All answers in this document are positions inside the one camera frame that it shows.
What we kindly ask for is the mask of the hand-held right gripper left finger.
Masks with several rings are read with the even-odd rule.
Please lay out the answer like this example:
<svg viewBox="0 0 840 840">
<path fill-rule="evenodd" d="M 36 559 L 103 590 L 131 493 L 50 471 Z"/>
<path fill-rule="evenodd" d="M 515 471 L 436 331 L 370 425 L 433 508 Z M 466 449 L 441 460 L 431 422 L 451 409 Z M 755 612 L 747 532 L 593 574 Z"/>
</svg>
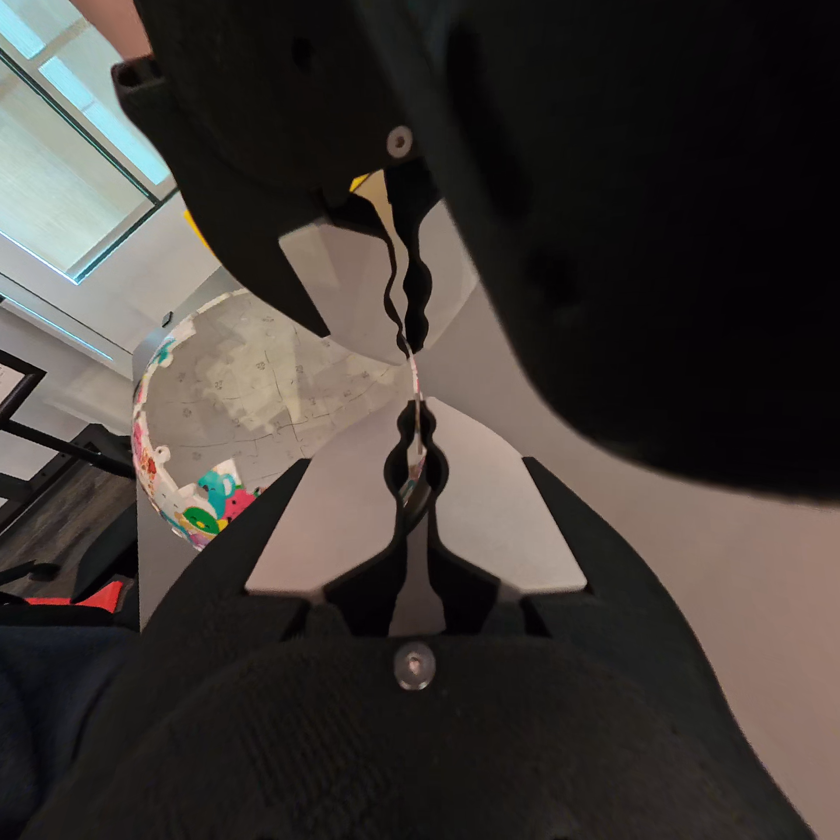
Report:
<svg viewBox="0 0 840 840">
<path fill-rule="evenodd" d="M 390 545 L 397 499 L 385 461 L 401 442 L 397 419 L 410 404 L 385 404 L 316 452 L 245 584 L 248 594 L 323 599 L 327 585 Z"/>
</svg>

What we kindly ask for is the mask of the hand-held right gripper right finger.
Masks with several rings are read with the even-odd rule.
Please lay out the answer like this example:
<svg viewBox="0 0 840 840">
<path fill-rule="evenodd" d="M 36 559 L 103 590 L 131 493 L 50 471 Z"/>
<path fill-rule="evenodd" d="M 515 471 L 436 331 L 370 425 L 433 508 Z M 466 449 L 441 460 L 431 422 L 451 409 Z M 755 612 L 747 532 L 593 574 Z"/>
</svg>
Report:
<svg viewBox="0 0 840 840">
<path fill-rule="evenodd" d="M 437 398 L 427 407 L 448 467 L 435 503 L 443 547 L 498 578 L 505 595 L 581 592 L 585 575 L 521 454 Z"/>
</svg>

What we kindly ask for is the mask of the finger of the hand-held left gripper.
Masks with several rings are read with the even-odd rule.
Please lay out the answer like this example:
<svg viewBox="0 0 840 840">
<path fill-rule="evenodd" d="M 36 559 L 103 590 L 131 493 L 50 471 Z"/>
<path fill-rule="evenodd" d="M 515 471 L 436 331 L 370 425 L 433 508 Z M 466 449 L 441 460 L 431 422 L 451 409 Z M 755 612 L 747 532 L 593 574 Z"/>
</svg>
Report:
<svg viewBox="0 0 840 840">
<path fill-rule="evenodd" d="M 405 305 L 396 311 L 412 354 L 430 348 L 476 288 L 479 275 L 425 161 L 385 171 L 395 241 L 406 252 L 396 284 Z"/>
<path fill-rule="evenodd" d="M 385 310 L 394 267 L 383 238 L 316 223 L 281 236 L 279 246 L 331 340 L 372 360 L 406 362 L 397 325 Z"/>
</svg>

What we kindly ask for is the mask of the joined puzzle pieces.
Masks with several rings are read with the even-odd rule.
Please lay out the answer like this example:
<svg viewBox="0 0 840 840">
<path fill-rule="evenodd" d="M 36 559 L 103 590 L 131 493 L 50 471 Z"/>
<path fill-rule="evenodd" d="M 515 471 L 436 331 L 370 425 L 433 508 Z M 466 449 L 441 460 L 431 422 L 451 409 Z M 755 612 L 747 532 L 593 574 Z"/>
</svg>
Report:
<svg viewBox="0 0 840 840">
<path fill-rule="evenodd" d="M 414 437 L 407 450 L 406 461 L 408 475 L 412 480 L 419 480 L 426 457 L 426 445 L 423 441 L 421 408 L 423 405 L 423 394 L 419 383 L 419 374 L 414 353 L 408 351 L 408 362 L 413 378 L 413 399 L 414 399 Z"/>
</svg>

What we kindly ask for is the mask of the colourful puzzle ball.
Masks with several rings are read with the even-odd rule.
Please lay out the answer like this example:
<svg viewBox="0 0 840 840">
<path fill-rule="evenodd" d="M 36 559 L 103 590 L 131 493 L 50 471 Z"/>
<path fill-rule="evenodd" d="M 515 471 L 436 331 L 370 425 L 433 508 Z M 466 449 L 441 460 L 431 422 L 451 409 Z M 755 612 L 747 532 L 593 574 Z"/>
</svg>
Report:
<svg viewBox="0 0 840 840">
<path fill-rule="evenodd" d="M 250 292 L 227 292 L 172 324 L 142 372 L 131 440 L 140 487 L 200 551 L 298 460 L 404 402 L 416 379 L 407 361 L 365 357 Z"/>
</svg>

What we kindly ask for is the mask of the person's left forearm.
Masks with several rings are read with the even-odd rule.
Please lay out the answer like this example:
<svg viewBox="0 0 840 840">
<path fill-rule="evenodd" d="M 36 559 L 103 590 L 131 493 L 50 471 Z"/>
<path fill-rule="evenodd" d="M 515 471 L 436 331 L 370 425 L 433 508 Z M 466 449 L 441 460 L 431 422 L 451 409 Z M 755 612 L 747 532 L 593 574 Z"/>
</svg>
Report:
<svg viewBox="0 0 840 840">
<path fill-rule="evenodd" d="M 134 1 L 71 1 L 123 60 L 149 56 L 153 48 Z"/>
</svg>

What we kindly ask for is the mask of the yellow plastic bin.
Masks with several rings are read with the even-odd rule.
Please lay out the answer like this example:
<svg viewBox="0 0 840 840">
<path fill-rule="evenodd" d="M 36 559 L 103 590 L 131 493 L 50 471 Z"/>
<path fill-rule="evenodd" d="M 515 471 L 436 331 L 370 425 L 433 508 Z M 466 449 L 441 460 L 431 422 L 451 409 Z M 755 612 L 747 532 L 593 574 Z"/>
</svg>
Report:
<svg viewBox="0 0 840 840">
<path fill-rule="evenodd" d="M 371 175 L 372 175 L 372 173 L 366 173 L 364 175 L 355 177 L 350 184 L 349 192 L 350 193 L 356 193 L 357 190 L 371 177 Z M 190 211 L 188 209 L 185 209 L 185 211 L 183 212 L 182 215 L 183 215 L 183 218 L 185 219 L 185 221 L 187 222 L 188 226 L 191 228 L 191 230 L 194 232 L 195 236 L 198 238 L 198 240 L 208 250 L 210 250 L 211 253 L 213 253 L 213 250 L 210 248 L 210 245 L 207 243 L 207 240 L 204 237 L 203 233 L 201 232 L 200 228 L 196 225 L 196 222 L 195 222 L 193 216 L 191 215 Z"/>
</svg>

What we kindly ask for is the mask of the office chair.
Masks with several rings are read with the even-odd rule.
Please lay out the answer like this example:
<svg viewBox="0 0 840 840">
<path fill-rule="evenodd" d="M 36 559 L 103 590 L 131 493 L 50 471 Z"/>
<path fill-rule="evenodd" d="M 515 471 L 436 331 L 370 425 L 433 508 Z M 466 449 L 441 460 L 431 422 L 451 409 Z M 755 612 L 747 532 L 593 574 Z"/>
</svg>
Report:
<svg viewBox="0 0 840 840">
<path fill-rule="evenodd" d="M 139 569 L 138 506 L 126 507 L 81 556 L 71 604 L 97 594 L 115 575 L 133 579 Z"/>
</svg>

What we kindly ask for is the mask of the small orange object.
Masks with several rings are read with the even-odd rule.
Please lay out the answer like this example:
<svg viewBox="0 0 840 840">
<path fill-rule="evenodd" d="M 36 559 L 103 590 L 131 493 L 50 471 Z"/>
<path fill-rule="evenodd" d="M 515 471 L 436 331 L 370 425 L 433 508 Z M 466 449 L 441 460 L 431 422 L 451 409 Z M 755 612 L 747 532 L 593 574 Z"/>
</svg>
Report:
<svg viewBox="0 0 840 840">
<path fill-rule="evenodd" d="M 28 596 L 24 598 L 24 602 L 30 606 L 78 606 L 99 609 L 113 615 L 120 609 L 131 584 L 132 582 L 127 579 L 116 577 L 79 602 L 73 602 L 67 597 L 57 596 Z"/>
</svg>

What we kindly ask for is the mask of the black sign easel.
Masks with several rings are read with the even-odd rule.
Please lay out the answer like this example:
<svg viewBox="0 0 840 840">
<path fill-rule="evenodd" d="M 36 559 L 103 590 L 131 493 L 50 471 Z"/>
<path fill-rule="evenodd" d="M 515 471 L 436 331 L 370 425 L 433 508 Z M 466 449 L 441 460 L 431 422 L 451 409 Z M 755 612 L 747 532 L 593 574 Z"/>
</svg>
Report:
<svg viewBox="0 0 840 840">
<path fill-rule="evenodd" d="M 87 465 L 127 480 L 135 478 L 130 453 L 131 438 L 112 434 L 100 424 L 86 426 L 69 442 L 12 419 L 2 424 L 2 432 L 55 453 L 55 456 L 46 465 L 39 467 L 30 478 L 17 478 L 2 473 L 2 532 L 15 524 L 28 509 L 80 465 Z"/>
</svg>

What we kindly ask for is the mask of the window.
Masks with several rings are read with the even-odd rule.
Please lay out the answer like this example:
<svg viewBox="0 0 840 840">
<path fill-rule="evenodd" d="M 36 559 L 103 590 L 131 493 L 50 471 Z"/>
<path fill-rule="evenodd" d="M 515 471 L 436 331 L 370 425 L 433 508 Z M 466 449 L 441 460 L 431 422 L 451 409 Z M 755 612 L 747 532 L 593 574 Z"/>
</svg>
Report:
<svg viewBox="0 0 840 840">
<path fill-rule="evenodd" d="M 175 194 L 118 103 L 122 61 L 72 2 L 1 2 L 2 237 L 75 286 Z"/>
</svg>

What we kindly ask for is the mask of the person's dark clothing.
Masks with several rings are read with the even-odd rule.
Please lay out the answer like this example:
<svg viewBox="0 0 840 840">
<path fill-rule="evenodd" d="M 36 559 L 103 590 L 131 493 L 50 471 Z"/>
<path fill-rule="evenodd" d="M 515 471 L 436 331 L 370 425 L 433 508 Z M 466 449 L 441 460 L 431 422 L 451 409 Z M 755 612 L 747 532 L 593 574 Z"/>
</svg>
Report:
<svg viewBox="0 0 840 840">
<path fill-rule="evenodd" d="M 94 607 L 21 601 L 1 612 L 1 838 L 19 838 L 140 633 Z"/>
</svg>

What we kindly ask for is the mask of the framed marker sign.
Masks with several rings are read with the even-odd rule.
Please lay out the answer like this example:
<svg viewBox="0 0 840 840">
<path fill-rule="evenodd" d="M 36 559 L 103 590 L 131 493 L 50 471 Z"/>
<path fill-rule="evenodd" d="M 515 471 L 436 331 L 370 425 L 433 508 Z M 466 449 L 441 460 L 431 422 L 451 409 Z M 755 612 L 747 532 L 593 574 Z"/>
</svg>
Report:
<svg viewBox="0 0 840 840">
<path fill-rule="evenodd" d="M 1 427 L 31 396 L 46 377 L 46 371 L 1 350 Z"/>
</svg>

